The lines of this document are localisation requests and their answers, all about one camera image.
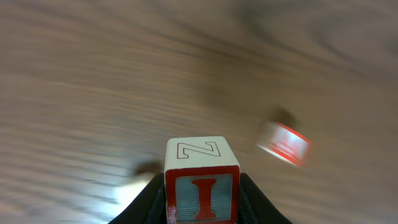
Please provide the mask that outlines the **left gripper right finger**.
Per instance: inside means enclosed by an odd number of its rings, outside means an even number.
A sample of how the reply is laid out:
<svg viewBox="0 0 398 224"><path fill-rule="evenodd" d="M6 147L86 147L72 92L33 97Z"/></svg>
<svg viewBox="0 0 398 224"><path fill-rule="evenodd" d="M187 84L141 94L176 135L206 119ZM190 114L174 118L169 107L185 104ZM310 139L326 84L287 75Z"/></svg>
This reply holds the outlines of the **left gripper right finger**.
<svg viewBox="0 0 398 224"><path fill-rule="evenodd" d="M246 174L240 175L238 224L292 224Z"/></svg>

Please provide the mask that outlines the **red letter I block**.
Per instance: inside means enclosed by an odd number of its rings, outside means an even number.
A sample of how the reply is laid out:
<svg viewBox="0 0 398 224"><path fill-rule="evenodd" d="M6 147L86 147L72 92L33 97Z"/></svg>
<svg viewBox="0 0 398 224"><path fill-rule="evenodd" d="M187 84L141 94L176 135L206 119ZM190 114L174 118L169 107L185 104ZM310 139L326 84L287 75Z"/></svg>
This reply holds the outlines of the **red letter I block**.
<svg viewBox="0 0 398 224"><path fill-rule="evenodd" d="M167 222L237 223L240 173L223 136L169 139L164 162Z"/></svg>

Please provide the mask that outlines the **red letter A block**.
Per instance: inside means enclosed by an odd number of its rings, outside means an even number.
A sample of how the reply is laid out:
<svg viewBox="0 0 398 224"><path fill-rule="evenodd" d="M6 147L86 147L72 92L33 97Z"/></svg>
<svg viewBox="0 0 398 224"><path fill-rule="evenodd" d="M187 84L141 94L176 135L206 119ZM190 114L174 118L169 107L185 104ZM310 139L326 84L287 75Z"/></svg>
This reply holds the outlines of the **red letter A block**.
<svg viewBox="0 0 398 224"><path fill-rule="evenodd" d="M284 162L302 167L309 155L311 142L282 123L268 123L261 130L256 146Z"/></svg>

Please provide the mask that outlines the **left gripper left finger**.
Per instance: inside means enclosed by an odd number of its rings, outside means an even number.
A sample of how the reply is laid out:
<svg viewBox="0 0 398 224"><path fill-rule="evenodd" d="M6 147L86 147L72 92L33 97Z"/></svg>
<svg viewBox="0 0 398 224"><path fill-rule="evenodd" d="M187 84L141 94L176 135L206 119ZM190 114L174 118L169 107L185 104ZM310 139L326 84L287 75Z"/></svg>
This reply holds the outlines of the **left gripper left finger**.
<svg viewBox="0 0 398 224"><path fill-rule="evenodd" d="M139 195L109 224L166 224L164 174L156 174Z"/></svg>

